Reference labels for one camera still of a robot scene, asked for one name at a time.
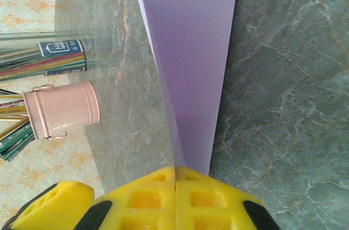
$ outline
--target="floral wallpaper pattern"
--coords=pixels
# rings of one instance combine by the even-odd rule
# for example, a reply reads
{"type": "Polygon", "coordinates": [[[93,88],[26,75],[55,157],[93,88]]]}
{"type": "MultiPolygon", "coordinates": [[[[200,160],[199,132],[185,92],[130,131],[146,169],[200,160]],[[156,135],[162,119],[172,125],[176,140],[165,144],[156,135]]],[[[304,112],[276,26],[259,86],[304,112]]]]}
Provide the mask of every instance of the floral wallpaper pattern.
{"type": "MultiPolygon", "coordinates": [[[[55,0],[0,0],[0,32],[53,31],[55,0]]],[[[0,83],[0,88],[21,93],[35,86],[69,83],[65,75],[29,77],[0,83]]],[[[0,130],[10,126],[0,121],[0,130]]],[[[92,186],[104,194],[84,129],[69,131],[61,140],[30,143],[12,162],[0,159],[0,226],[34,196],[60,180],[92,186]]]]}

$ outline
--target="pink tin cup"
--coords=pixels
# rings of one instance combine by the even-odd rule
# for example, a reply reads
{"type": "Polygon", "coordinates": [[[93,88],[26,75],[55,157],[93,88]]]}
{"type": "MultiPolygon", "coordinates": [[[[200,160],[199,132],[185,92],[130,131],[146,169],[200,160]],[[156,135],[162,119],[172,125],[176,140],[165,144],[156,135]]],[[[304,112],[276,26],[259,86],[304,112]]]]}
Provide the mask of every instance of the pink tin cup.
{"type": "Polygon", "coordinates": [[[98,123],[98,99],[89,81],[55,87],[47,84],[23,93],[36,140],[68,135],[67,131],[98,123]]]}

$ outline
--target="green marble surface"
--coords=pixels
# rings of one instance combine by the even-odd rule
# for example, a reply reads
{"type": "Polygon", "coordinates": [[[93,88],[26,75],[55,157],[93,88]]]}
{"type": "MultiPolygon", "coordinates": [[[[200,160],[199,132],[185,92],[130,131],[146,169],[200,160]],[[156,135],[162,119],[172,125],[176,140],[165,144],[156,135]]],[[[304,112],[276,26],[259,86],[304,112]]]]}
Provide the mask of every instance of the green marble surface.
{"type": "MultiPolygon", "coordinates": [[[[349,0],[237,0],[210,175],[282,229],[349,229],[349,0]]],[[[86,127],[106,191],[171,165],[137,0],[56,0],[81,37],[101,122],[86,127]]]]}

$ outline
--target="wallpaper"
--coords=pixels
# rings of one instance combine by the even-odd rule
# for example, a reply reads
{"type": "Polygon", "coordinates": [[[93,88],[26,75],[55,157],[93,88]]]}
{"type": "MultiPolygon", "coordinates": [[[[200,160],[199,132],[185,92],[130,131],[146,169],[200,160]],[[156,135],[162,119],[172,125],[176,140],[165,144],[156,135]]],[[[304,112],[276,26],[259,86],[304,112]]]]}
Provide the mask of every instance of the wallpaper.
{"type": "MultiPolygon", "coordinates": [[[[55,0],[0,0],[0,33],[53,31],[55,0]]],[[[15,92],[35,86],[69,83],[67,76],[29,77],[0,88],[15,92]]],[[[3,130],[11,123],[0,121],[3,130]]],[[[12,162],[0,160],[0,226],[34,196],[60,180],[76,180],[103,195],[91,149],[84,129],[70,131],[61,140],[30,143],[12,162]]]]}

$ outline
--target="can handle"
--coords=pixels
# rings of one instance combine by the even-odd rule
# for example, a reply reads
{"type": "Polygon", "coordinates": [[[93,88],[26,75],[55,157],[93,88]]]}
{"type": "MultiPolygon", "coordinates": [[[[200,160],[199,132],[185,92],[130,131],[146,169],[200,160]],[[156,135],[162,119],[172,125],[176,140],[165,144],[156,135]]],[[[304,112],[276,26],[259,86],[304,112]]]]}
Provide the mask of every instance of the can handle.
{"type": "Polygon", "coordinates": [[[45,89],[49,89],[49,88],[53,88],[53,87],[55,87],[54,84],[45,84],[45,85],[40,86],[40,87],[34,87],[33,91],[41,91],[41,90],[45,90],[45,89]]]}
{"type": "Polygon", "coordinates": [[[47,138],[47,140],[53,140],[53,139],[62,139],[68,136],[67,132],[64,132],[64,134],[60,135],[60,136],[49,136],[47,138]]]}

